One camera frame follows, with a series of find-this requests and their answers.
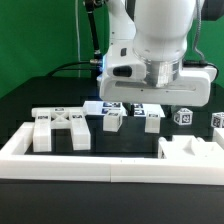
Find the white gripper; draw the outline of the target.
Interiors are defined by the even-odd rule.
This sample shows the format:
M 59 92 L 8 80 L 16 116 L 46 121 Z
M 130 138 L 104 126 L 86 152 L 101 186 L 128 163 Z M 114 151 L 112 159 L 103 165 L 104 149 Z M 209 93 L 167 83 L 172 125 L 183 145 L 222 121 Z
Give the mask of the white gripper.
M 184 69 L 180 60 L 141 60 L 130 44 L 109 47 L 104 58 L 100 98 L 104 101 L 203 106 L 210 97 L 206 71 Z

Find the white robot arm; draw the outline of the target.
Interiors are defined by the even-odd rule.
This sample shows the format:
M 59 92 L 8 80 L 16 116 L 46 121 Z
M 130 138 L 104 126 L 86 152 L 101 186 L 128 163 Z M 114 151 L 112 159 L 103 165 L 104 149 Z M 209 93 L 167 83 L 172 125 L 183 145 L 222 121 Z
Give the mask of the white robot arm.
M 183 64 L 193 22 L 224 16 L 224 0 L 106 0 L 110 46 L 100 98 L 124 103 L 203 106 L 214 68 Z

